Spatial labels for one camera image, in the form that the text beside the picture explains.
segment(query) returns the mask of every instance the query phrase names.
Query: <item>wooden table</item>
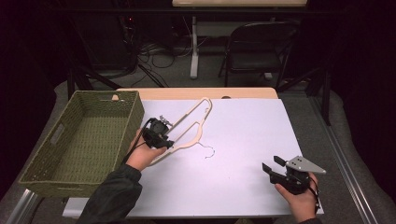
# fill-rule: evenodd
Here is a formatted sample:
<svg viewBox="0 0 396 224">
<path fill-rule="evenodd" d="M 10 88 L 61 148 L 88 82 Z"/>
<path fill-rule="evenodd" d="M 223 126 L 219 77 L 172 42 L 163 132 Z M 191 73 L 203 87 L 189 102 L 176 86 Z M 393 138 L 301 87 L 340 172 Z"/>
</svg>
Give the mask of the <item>wooden table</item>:
<svg viewBox="0 0 396 224">
<path fill-rule="evenodd" d="M 204 96 L 277 99 L 273 88 L 122 88 L 119 91 L 139 91 L 142 100 L 196 100 Z"/>
</svg>

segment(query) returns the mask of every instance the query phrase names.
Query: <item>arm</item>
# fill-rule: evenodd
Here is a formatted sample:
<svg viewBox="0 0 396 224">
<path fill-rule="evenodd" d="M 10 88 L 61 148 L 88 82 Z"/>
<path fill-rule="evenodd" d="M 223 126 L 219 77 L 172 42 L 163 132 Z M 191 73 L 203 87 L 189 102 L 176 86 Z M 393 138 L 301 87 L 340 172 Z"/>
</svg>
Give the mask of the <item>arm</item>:
<svg viewBox="0 0 396 224">
<path fill-rule="evenodd" d="M 314 191 L 317 190 L 317 178 L 310 173 L 311 177 L 310 187 Z M 300 224 L 319 224 L 320 219 L 316 218 L 315 206 L 317 199 L 311 190 L 307 189 L 304 193 L 294 195 L 288 192 L 280 184 L 275 184 L 276 190 L 286 199 L 289 203 L 291 213 L 296 221 Z"/>
<path fill-rule="evenodd" d="M 93 193 L 82 211 L 77 224 L 123 223 L 125 217 L 134 208 L 142 191 L 138 183 L 141 171 L 159 155 L 166 147 L 151 149 L 142 137 L 137 143 L 126 164 L 110 173 L 106 180 Z"/>
</svg>

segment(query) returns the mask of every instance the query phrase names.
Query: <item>dark sleeve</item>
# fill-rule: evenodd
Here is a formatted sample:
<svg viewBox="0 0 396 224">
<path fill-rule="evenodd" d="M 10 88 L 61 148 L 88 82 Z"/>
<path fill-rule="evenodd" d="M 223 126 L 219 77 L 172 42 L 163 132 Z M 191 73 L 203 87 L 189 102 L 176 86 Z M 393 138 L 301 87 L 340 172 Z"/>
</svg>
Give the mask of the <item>dark sleeve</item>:
<svg viewBox="0 0 396 224">
<path fill-rule="evenodd" d="M 77 224 L 123 223 L 142 191 L 140 177 L 138 170 L 122 164 L 92 194 Z"/>
<path fill-rule="evenodd" d="M 315 217 L 315 218 L 310 218 L 304 222 L 300 222 L 299 224 L 322 224 L 322 223 L 321 223 L 320 219 Z"/>
</svg>

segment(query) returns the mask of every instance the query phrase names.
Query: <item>black cable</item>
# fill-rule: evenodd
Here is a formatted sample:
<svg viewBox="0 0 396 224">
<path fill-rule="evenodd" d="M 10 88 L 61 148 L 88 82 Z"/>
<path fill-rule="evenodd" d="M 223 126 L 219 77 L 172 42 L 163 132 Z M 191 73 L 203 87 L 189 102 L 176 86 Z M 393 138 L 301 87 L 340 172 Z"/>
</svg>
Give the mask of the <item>black cable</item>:
<svg viewBox="0 0 396 224">
<path fill-rule="evenodd" d="M 132 152 L 134 151 L 135 148 L 140 147 L 141 145 L 137 145 L 137 143 L 139 142 L 140 137 L 143 135 L 143 132 L 145 131 L 146 127 L 148 126 L 148 124 L 150 122 L 152 122 L 153 119 L 149 119 L 148 121 L 146 121 L 145 125 L 143 125 L 143 128 L 140 130 L 139 134 L 136 137 L 136 140 L 134 141 L 134 144 L 131 147 L 131 150 L 128 152 L 128 154 L 125 155 L 124 159 L 122 160 L 122 163 L 125 163 L 128 161 L 129 157 L 131 156 Z"/>
<path fill-rule="evenodd" d="M 171 53 L 170 56 L 172 57 L 172 62 L 170 62 L 168 65 L 165 65 L 165 66 L 159 66 L 159 65 L 156 65 L 155 62 L 154 62 L 154 56 L 155 55 L 158 55 L 158 54 L 152 55 L 151 63 L 152 63 L 152 65 L 154 67 L 157 67 L 157 68 L 168 68 L 168 67 L 172 66 L 174 64 L 175 60 L 176 60 L 175 55 L 173 53 Z"/>
<path fill-rule="evenodd" d="M 140 143 L 139 145 L 137 145 L 136 147 L 140 147 L 140 146 L 143 146 L 143 145 L 145 145 L 146 144 L 146 141 L 144 141 L 144 142 L 142 142 L 142 143 Z"/>
<path fill-rule="evenodd" d="M 148 57 L 146 60 L 143 60 L 142 58 L 141 58 L 141 56 L 143 56 L 143 57 Z M 149 56 L 148 55 L 139 55 L 139 56 L 137 56 L 137 58 L 142 62 L 142 63 L 148 63 L 149 62 Z"/>
<path fill-rule="evenodd" d="M 38 207 L 40 206 L 40 204 L 43 203 L 44 199 L 45 198 L 41 198 L 40 201 L 38 201 L 38 204 L 35 206 L 35 210 L 33 211 L 32 215 L 30 216 L 28 224 L 33 223 L 33 219 L 35 218 L 35 213 L 37 213 Z"/>
<path fill-rule="evenodd" d="M 189 41 L 187 41 L 186 42 L 186 44 L 184 45 L 184 48 L 182 49 L 182 51 L 181 52 L 179 52 L 179 53 L 177 53 L 177 54 L 175 54 L 175 56 L 176 57 L 180 57 L 180 56 L 185 56 L 184 54 L 184 51 L 186 51 L 187 49 L 188 49 L 188 45 L 190 45 L 191 44 L 191 41 L 189 40 Z"/>
<path fill-rule="evenodd" d="M 154 70 L 151 70 L 151 73 L 154 73 L 155 75 L 159 76 L 159 77 L 161 78 L 161 80 L 163 81 L 163 83 L 165 84 L 165 86 L 166 86 L 166 87 L 169 87 L 168 83 L 166 83 L 165 79 L 164 79 L 160 74 L 158 74 L 158 73 L 157 73 L 156 71 L 154 71 Z"/>
<path fill-rule="evenodd" d="M 131 84 L 131 87 L 133 87 L 134 85 L 136 85 L 137 83 L 139 83 L 140 81 L 142 81 L 147 75 L 142 76 L 139 80 L 137 80 L 136 82 Z"/>
<path fill-rule="evenodd" d="M 147 68 L 145 68 L 145 66 L 143 66 L 142 64 L 138 65 L 140 69 L 142 69 L 143 72 L 145 72 L 149 78 L 151 78 L 151 80 L 157 84 L 159 87 L 164 88 L 164 85 L 161 83 L 160 80 L 158 80 L 158 78 L 156 78 L 154 75 L 152 75 Z"/>
<path fill-rule="evenodd" d="M 312 178 L 312 177 L 310 177 L 309 176 L 309 179 L 312 181 L 312 182 L 314 182 L 314 184 L 315 184 L 315 187 L 316 187 L 316 191 L 314 191 L 311 187 L 309 187 L 309 190 L 311 190 L 311 192 L 314 194 L 314 196 L 315 196 L 315 199 L 316 199 L 316 204 L 315 204 L 315 214 L 318 212 L 318 210 L 319 210 L 319 208 L 320 208 L 320 204 L 319 204 L 319 188 L 318 188 L 318 184 L 317 184 L 317 182 Z"/>
<path fill-rule="evenodd" d="M 132 74 L 134 71 L 136 71 L 136 67 L 127 67 L 123 71 L 121 71 L 121 72 L 119 72 L 117 74 L 113 74 L 113 75 L 103 75 L 103 74 L 101 74 L 101 76 L 106 77 L 108 79 L 114 79 L 114 78 L 118 78 L 118 77 L 128 76 L 128 75 Z"/>
</svg>

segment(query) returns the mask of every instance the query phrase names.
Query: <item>white tabletop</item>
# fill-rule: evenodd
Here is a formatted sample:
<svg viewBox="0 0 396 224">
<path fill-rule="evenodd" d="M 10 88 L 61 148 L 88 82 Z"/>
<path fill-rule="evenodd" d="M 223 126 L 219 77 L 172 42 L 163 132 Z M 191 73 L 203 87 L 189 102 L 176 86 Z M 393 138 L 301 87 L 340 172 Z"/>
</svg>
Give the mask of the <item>white tabletop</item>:
<svg viewBox="0 0 396 224">
<path fill-rule="evenodd" d="M 173 0 L 174 7 L 304 7 L 307 0 Z"/>
<path fill-rule="evenodd" d="M 163 115 L 178 120 L 197 101 L 143 101 L 143 122 Z M 302 155 L 288 115 L 278 99 L 212 100 L 200 143 L 181 149 L 142 172 L 142 194 L 128 217 L 279 217 L 286 201 L 262 170 L 286 169 L 275 155 Z M 189 118 L 199 118 L 205 104 Z M 88 199 L 69 199 L 65 217 L 79 217 Z"/>
</svg>

